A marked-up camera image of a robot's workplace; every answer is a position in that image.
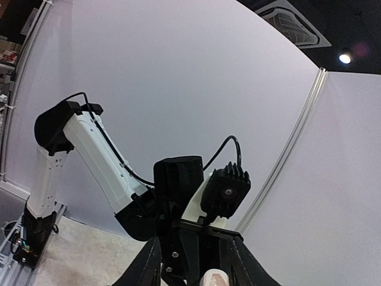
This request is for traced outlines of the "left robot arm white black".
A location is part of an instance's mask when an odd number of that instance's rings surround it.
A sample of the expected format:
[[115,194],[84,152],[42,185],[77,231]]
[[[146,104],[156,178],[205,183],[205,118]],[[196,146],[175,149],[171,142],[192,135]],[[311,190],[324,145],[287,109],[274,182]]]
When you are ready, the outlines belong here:
[[117,285],[276,285],[241,234],[225,227],[251,189],[241,157],[209,175],[200,156],[165,158],[148,182],[119,153],[101,114],[99,104],[63,100],[36,119],[35,184],[11,243],[16,261],[36,267],[58,232],[54,182],[75,150],[116,220],[144,243]]

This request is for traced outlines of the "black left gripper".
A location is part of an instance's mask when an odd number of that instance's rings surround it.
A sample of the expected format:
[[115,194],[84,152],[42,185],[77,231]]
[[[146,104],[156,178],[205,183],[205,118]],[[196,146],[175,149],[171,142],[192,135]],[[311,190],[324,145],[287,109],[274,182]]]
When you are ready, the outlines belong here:
[[280,285],[238,232],[180,220],[161,227],[159,239],[149,239],[112,286],[161,285],[161,278],[167,285],[199,285],[210,269],[225,271],[231,285]]

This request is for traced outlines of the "pink white earbud charging case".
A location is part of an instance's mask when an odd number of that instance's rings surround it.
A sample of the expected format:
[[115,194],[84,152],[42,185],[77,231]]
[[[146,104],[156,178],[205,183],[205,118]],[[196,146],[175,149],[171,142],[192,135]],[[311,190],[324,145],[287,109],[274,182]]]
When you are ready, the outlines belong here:
[[200,279],[199,286],[229,286],[229,277],[221,269],[209,269]]

